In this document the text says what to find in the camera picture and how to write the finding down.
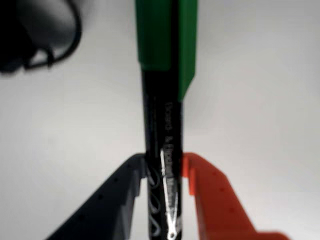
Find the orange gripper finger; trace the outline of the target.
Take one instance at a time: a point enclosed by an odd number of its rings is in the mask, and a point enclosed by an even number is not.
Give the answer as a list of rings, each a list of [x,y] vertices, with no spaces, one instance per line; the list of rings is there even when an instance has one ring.
[[[198,154],[182,158],[182,176],[195,199],[201,240],[286,240],[280,232],[257,231],[227,176]]]

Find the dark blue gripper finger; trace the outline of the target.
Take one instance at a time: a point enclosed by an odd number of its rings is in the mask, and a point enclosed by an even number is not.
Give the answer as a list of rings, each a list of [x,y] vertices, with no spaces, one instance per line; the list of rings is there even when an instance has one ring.
[[[48,239],[128,240],[135,198],[145,176],[145,155],[134,154]]]

